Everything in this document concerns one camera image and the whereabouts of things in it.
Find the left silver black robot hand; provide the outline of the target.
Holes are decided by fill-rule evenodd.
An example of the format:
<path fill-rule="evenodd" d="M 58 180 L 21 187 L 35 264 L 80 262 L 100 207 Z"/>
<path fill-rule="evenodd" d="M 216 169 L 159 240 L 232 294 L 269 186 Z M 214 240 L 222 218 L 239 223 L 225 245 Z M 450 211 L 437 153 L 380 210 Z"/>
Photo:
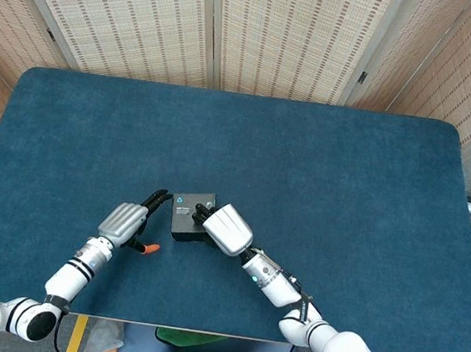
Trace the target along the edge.
<path fill-rule="evenodd" d="M 138 236 L 146 229 L 148 218 L 171 198 L 168 189 L 159 189 L 141 204 L 122 203 L 97 227 L 98 234 L 106 238 L 115 248 L 126 245 L 140 254 L 154 253 L 160 249 L 159 244 L 142 244 Z"/>

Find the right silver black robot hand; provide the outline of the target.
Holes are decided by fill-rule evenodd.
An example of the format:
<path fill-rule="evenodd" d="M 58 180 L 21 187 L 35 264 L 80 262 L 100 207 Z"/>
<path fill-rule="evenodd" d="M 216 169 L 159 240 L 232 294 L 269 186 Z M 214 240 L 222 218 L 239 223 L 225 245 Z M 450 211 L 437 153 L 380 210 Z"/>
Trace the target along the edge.
<path fill-rule="evenodd" d="M 253 233 L 233 204 L 206 207 L 197 203 L 192 219 L 227 256 L 238 256 L 253 242 Z"/>

